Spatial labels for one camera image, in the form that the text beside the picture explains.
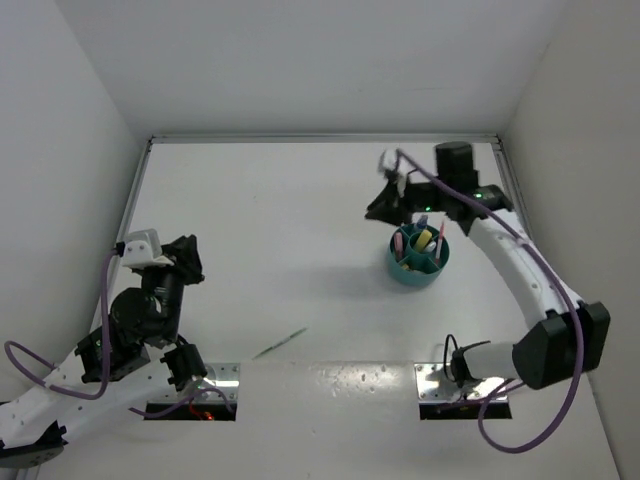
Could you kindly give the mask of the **red thin pen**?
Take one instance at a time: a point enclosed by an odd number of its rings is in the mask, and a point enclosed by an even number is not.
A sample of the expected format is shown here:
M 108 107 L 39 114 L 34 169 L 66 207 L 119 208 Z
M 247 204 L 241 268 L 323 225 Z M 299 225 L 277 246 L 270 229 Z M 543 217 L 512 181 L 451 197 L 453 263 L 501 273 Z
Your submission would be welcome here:
M 438 238 L 436 241 L 436 249 L 435 249 L 435 255 L 434 255 L 434 260 L 436 265 L 440 268 L 440 262 L 441 262 L 441 251 L 442 251 L 442 245 L 444 243 L 444 230 L 445 230 L 445 219 L 443 218 L 440 227 L 439 227 L 439 232 L 438 232 Z

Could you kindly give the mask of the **yellow highlighter marker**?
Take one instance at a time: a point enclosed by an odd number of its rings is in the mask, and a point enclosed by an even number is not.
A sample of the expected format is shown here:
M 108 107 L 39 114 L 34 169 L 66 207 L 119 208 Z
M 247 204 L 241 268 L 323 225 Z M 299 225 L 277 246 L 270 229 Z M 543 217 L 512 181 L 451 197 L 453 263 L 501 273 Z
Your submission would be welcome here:
M 432 237 L 433 234 L 429 229 L 422 230 L 415 239 L 415 243 L 413 246 L 414 250 L 418 253 L 422 253 L 431 242 Z

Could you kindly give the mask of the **pink highlighter marker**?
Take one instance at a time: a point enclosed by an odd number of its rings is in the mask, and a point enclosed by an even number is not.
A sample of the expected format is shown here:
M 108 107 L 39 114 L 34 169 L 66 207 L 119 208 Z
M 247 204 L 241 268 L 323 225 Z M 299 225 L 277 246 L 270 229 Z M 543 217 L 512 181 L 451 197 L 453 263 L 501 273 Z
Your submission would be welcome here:
M 394 254 L 397 262 L 404 258 L 404 237 L 400 231 L 396 231 L 393 236 Z

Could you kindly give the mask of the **green thin pen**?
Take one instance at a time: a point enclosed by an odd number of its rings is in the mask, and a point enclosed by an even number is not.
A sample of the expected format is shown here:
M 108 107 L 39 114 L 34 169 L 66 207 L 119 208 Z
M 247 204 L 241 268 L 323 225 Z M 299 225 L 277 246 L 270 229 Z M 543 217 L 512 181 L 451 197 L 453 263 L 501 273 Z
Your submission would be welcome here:
M 279 340 L 275 344 L 273 344 L 273 345 L 267 347 L 266 349 L 264 349 L 263 351 L 259 352 L 251 360 L 255 361 L 255 360 L 263 358 L 264 356 L 268 355 L 272 351 L 274 351 L 274 350 L 286 345 L 288 342 L 290 342 L 290 341 L 296 339 L 297 337 L 299 337 L 300 335 L 304 334 L 307 330 L 308 330 L 308 327 L 304 327 L 304 328 L 301 328 L 301 329 L 291 333 L 287 337 Z

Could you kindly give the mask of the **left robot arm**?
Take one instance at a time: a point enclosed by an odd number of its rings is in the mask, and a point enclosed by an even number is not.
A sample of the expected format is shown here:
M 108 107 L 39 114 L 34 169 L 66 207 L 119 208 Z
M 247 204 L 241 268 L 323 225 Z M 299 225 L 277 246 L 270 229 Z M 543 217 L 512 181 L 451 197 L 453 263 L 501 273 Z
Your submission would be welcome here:
M 16 358 L 29 350 L 8 341 L 5 354 L 33 382 L 26 393 L 1 406 L 1 466 L 29 469 L 58 456 L 72 435 L 129 408 L 167 387 L 192 397 L 193 381 L 207 374 L 198 348 L 179 333 L 184 290 L 204 280 L 195 235 L 161 244 L 155 230 L 128 235 L 103 262 L 111 260 L 139 276 L 136 287 L 115 297 L 101 287 L 101 322 L 58 365 L 40 378 Z

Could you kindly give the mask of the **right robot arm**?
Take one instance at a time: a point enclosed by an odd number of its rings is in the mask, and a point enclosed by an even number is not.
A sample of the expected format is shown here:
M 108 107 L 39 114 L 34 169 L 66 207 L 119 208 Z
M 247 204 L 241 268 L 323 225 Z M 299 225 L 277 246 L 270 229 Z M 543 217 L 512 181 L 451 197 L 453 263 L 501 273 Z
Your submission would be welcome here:
M 520 380 L 533 390 L 595 370 L 601 362 L 611 317 L 600 302 L 588 303 L 569 288 L 525 233 L 513 203 L 494 184 L 483 185 L 471 144 L 440 143 L 436 171 L 423 169 L 400 148 L 382 153 L 378 170 L 386 186 L 367 206 L 368 220 L 416 231 L 417 213 L 441 212 L 490 260 L 514 296 L 527 325 L 514 344 L 482 341 L 461 346 L 449 363 L 458 386 L 488 377 Z

